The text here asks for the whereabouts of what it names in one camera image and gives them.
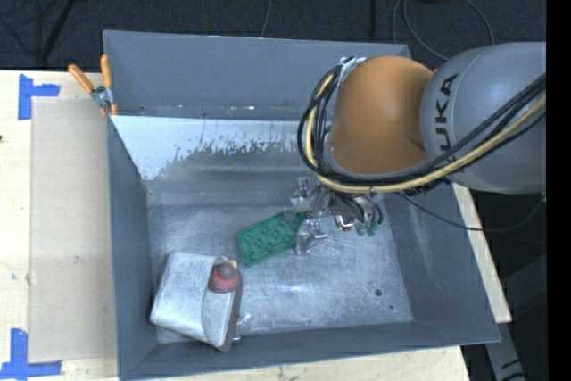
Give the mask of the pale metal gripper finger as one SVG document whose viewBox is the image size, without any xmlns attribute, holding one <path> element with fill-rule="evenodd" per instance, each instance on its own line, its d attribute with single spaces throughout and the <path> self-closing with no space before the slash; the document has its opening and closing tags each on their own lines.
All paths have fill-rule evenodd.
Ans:
<svg viewBox="0 0 571 381">
<path fill-rule="evenodd" d="M 283 212 L 285 222 L 293 222 L 308 215 L 312 204 L 312 185 L 309 177 L 297 179 L 297 185 L 290 196 L 289 204 Z"/>
<path fill-rule="evenodd" d="M 327 239 L 327 233 L 319 219 L 306 219 L 298 228 L 294 241 L 294 251 L 298 255 L 307 253 L 312 244 Z"/>
</svg>

